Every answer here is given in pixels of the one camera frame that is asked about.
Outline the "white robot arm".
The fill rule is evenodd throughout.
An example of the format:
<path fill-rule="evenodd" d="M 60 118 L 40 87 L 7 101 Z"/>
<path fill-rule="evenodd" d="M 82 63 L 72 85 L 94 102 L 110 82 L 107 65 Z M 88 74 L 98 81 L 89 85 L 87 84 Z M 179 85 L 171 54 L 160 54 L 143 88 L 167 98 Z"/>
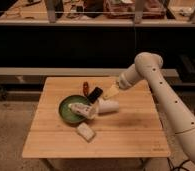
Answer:
<path fill-rule="evenodd" d="M 145 79 L 164 109 L 183 152 L 195 164 L 195 116 L 164 79 L 162 65 L 160 55 L 139 53 L 134 63 L 104 92 L 103 98 L 109 99 Z"/>

